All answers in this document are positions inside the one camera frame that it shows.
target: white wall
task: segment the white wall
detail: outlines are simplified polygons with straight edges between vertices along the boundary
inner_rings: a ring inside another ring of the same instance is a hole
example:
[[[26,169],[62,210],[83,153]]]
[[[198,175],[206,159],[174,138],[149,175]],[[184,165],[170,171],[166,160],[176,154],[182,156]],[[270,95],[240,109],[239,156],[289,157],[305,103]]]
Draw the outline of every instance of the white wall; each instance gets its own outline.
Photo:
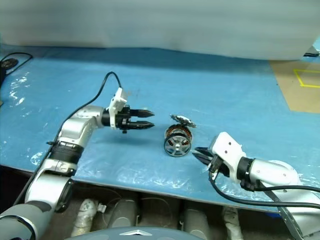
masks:
[[[320,0],[1,0],[0,33],[12,45],[293,60],[320,35]]]

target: blue mat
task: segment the blue mat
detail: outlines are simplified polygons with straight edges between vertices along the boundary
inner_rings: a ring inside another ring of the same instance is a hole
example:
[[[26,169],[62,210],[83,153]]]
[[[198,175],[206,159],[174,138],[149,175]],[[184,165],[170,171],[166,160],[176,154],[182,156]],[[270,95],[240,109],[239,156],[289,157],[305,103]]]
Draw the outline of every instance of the blue mat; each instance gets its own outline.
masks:
[[[180,158],[165,153],[164,133],[174,123],[170,114],[181,114],[197,124],[193,147],[206,147],[226,131],[249,157],[285,161],[303,183],[320,185],[320,114],[290,111],[267,61],[149,48],[5,45],[1,55],[15,51],[35,58],[8,76],[1,88],[3,166],[33,171],[65,117],[91,99],[105,74],[114,71],[129,92],[128,104],[155,113],[147,119],[155,127],[127,134],[98,129],[79,161],[75,180],[257,209],[220,197],[205,166],[191,153]],[[108,106],[116,90],[116,81],[110,79],[94,104]],[[235,197],[269,200],[223,176],[218,185]]]

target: silver robot arm segment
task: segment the silver robot arm segment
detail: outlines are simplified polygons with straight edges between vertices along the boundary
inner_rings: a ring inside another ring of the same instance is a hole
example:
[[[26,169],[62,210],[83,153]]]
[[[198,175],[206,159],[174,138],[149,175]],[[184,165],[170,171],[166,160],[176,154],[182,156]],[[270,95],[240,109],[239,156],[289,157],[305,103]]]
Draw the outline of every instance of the silver robot arm segment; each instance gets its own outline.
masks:
[[[54,212],[63,212],[69,204],[72,179],[78,161],[97,128],[123,130],[148,129],[148,121],[131,121],[131,117],[147,118],[148,110],[125,106],[127,95],[121,87],[108,108],[87,105],[67,119],[46,159],[26,191],[24,204],[17,204],[0,214],[0,239],[39,240]]]
[[[228,133],[221,132],[208,148],[197,147],[193,155],[212,172],[222,172],[248,191],[255,188],[301,185],[297,171],[289,164],[248,158]],[[274,202],[320,204],[310,190],[281,189],[265,192]],[[290,233],[296,240],[320,240],[320,209],[278,207]]]

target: black power cord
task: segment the black power cord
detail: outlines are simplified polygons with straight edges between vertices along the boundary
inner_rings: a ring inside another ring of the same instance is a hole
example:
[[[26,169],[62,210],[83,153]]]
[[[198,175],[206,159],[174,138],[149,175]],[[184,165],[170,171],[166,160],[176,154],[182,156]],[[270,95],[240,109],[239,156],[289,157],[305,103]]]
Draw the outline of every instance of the black power cord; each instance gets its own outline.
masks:
[[[264,206],[264,207],[296,207],[296,208],[315,208],[320,209],[320,204],[316,203],[307,203],[307,202],[287,202],[287,201],[279,201],[279,202],[271,202],[271,201],[253,201],[253,200],[246,200],[246,199],[240,199],[233,196],[229,196],[225,194],[223,191],[221,191],[218,186],[216,185],[216,178],[218,176],[219,172],[214,175],[214,173],[209,171],[209,181],[212,185],[212,187],[216,190],[216,192],[223,198],[230,200],[232,202],[238,203],[238,204],[245,204],[245,205],[253,205],[253,206]]]
[[[266,192],[266,191],[287,190],[287,189],[308,190],[308,191],[320,193],[320,188],[317,188],[314,186],[303,186],[303,185],[282,185],[282,186],[259,187],[259,188],[254,188],[253,191]]]
[[[86,102],[85,104],[81,105],[80,107],[78,107],[76,110],[74,110],[72,113],[70,113],[70,115],[62,122],[60,128],[58,129],[54,139],[53,139],[53,143],[55,143],[59,137],[59,133],[61,132],[61,129],[64,125],[64,123],[69,119],[71,118],[76,112],[78,112],[80,109],[84,108],[85,106],[91,104],[92,102],[94,102],[101,94],[102,90],[104,89],[105,87],[105,84],[107,82],[107,79],[110,75],[114,75],[117,82],[118,82],[118,85],[119,85],[119,88],[122,88],[121,86],[121,83],[120,83],[120,80],[117,76],[117,74],[115,74],[113,71],[110,71],[108,72],[103,81],[102,81],[102,84],[100,86],[100,89],[98,91],[98,93],[96,94],[96,96],[94,98],[92,98],[90,101]],[[25,184],[25,186],[23,187],[22,191],[20,192],[19,196],[16,198],[16,200],[14,201],[13,205],[17,205],[20,201],[21,201],[21,198],[24,196],[24,194],[26,193],[28,187],[30,186],[31,182],[35,179],[36,175],[38,174],[42,164],[44,163],[45,159],[49,156],[50,152],[52,151],[52,148],[53,148],[53,145],[50,144],[50,147],[49,147],[49,150],[46,152],[46,154],[44,155],[44,157],[42,158],[40,164],[38,165],[38,167],[35,169],[35,171],[33,172],[33,174],[31,175],[31,177],[29,178],[29,180],[27,181],[27,183]]]
[[[12,74],[14,71],[16,71],[18,68],[22,67],[25,63],[27,63],[28,61],[30,61],[31,59],[34,58],[34,56],[32,56],[30,53],[27,53],[27,52],[12,52],[12,53],[9,53],[8,55],[4,56],[1,60],[0,60],[0,63],[3,62],[7,57],[11,56],[11,55],[27,55],[29,56],[29,58],[27,60],[25,60],[23,63],[21,63],[19,66],[15,67],[13,70],[9,71],[8,73],[6,73],[5,75],[8,76],[9,74]]]

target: metal wheel rim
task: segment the metal wheel rim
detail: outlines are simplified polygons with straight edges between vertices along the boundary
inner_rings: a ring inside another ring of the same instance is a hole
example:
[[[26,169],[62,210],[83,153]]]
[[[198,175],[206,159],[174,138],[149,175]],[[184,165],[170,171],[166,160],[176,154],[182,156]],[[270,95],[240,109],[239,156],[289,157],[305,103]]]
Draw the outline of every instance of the metal wheel rim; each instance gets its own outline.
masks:
[[[191,149],[191,141],[180,133],[174,133],[168,136],[164,142],[164,150],[170,156],[182,157],[186,155]]]

